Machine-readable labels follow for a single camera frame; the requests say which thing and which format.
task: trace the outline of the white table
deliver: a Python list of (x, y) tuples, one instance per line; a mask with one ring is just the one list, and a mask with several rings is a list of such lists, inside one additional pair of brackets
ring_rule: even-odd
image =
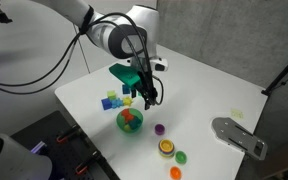
[[(134, 99), (132, 107), (144, 115), (137, 134), (118, 129), (115, 118), (123, 108), (102, 108), (108, 90), (123, 97), (122, 83), (110, 74), (109, 66), (58, 88), (55, 94), (122, 180), (170, 179), (174, 165), (182, 170), (183, 180), (234, 179), (244, 153), (218, 141), (211, 121), (230, 117), (231, 109), (238, 109), (244, 118), (235, 120), (253, 132), (267, 99), (262, 88), (164, 47), (159, 46), (158, 52), (170, 65), (168, 72), (155, 73), (164, 82), (164, 102), (144, 111), (144, 101)], [(163, 136), (154, 133), (157, 123), (166, 127)], [(187, 154), (185, 165), (159, 155), (158, 142), (163, 138)]]

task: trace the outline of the green bowl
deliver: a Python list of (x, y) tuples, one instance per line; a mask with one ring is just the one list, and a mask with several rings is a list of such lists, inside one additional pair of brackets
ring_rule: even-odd
[(132, 116), (134, 116), (134, 119), (130, 120), (129, 122), (126, 122), (125, 117), (122, 115), (122, 112), (124, 111), (123, 110), (120, 113), (118, 113), (116, 117), (116, 124), (125, 133), (135, 133), (141, 128), (143, 124), (143, 115), (137, 109), (128, 108), (128, 110), (129, 110), (129, 113)]

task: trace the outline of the green block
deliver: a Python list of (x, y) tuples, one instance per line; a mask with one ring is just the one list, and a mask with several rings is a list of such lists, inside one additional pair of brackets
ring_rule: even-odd
[(130, 88), (133, 88), (136, 83), (141, 81), (137, 74), (137, 70), (129, 66), (114, 64), (109, 68), (109, 70), (115, 77)]
[(115, 93), (115, 91), (107, 91), (107, 97), (108, 97), (110, 100), (116, 99), (116, 93)]

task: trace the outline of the purple cup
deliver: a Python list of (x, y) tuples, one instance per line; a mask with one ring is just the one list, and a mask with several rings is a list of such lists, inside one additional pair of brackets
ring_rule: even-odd
[(156, 124), (155, 126), (155, 133), (157, 135), (163, 135), (165, 132), (165, 127), (162, 124)]

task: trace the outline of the white wall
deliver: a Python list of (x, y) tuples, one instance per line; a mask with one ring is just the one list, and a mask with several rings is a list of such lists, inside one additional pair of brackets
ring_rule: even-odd
[[(133, 4), (156, 7), (156, 0), (88, 0), (97, 11), (127, 12)], [(70, 22), (56, 12), (27, 0), (1, 2), (2, 10), (14, 22), (0, 24), (0, 82), (21, 83), (45, 74), (63, 54), (75, 32)], [(109, 56), (94, 47), (86, 37), (81, 39), (91, 72), (115, 61), (101, 61)], [(59, 71), (46, 81), (16, 91), (30, 91), (50, 83)], [(17, 96), (0, 92), (0, 132), (12, 134), (58, 109), (54, 90), (86, 75), (87, 67), (79, 46), (62, 78), (51, 88), (34, 95)]]

